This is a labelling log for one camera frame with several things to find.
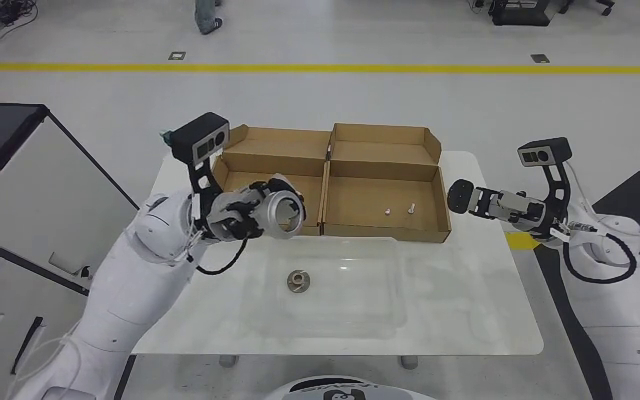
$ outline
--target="white table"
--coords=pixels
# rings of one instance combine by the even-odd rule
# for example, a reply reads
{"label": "white table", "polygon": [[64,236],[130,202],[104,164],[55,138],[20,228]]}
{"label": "white table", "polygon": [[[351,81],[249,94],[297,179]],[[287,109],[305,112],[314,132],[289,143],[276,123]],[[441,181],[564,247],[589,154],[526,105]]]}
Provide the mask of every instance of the white table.
{"label": "white table", "polygon": [[[464,178],[485,181],[473,154],[445,151],[445,186]],[[167,155],[153,193],[188,186],[184,164]],[[497,221],[451,213],[444,244],[400,242],[407,323],[389,339],[265,337],[243,315],[246,278],[262,245],[250,242],[220,276],[196,273],[174,307],[138,342],[134,353],[286,355],[534,355],[543,342]],[[202,265],[217,269],[237,243],[212,246]]]}

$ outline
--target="person's leg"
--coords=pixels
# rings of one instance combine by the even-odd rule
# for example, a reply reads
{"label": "person's leg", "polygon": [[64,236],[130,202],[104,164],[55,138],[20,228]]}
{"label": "person's leg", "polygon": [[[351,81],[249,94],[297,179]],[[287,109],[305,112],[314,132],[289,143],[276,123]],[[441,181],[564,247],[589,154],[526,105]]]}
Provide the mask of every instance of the person's leg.
{"label": "person's leg", "polygon": [[216,18],[216,0],[196,0],[196,25],[200,33],[207,35],[222,26],[222,19]]}

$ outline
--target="white panel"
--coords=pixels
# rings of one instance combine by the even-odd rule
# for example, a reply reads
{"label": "white panel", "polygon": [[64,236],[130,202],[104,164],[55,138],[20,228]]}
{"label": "white panel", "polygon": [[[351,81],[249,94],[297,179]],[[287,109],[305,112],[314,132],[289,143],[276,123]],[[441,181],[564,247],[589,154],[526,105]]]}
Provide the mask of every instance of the white panel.
{"label": "white panel", "polygon": [[95,270],[136,212],[49,119],[2,170],[0,191],[0,245],[85,287],[63,270]]}
{"label": "white panel", "polygon": [[586,328],[585,331],[603,362],[640,365],[640,328]]}
{"label": "white panel", "polygon": [[[0,258],[0,395],[4,396],[11,366],[35,317],[43,317],[40,332],[33,336],[30,347],[60,337],[82,316],[86,297]],[[55,344],[34,354],[27,370],[45,361]]]}

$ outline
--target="cardboard box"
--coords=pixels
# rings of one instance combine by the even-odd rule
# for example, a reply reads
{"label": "cardboard box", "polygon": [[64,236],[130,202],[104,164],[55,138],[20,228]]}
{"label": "cardboard box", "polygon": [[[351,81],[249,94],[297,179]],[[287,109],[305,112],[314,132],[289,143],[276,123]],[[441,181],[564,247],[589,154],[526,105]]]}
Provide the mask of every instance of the cardboard box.
{"label": "cardboard box", "polygon": [[304,196],[307,218],[302,235],[320,235],[327,143],[331,132],[254,128],[241,125],[213,166],[224,191],[283,174]]}
{"label": "cardboard box", "polygon": [[[451,222],[440,153],[440,142],[427,128],[336,124],[324,188],[324,234],[444,242]],[[409,214],[412,203],[415,212]]]}

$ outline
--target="yellow floor line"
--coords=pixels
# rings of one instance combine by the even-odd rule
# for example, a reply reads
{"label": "yellow floor line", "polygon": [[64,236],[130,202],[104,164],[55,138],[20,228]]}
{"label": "yellow floor line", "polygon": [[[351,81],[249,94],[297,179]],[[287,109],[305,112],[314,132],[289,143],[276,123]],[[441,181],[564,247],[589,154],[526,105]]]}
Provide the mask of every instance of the yellow floor line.
{"label": "yellow floor line", "polygon": [[640,66],[403,64],[80,64],[1,63],[0,71],[178,73],[377,73],[493,75],[640,75]]}
{"label": "yellow floor line", "polygon": [[540,245],[525,232],[505,232],[505,236],[511,250],[533,250]]}

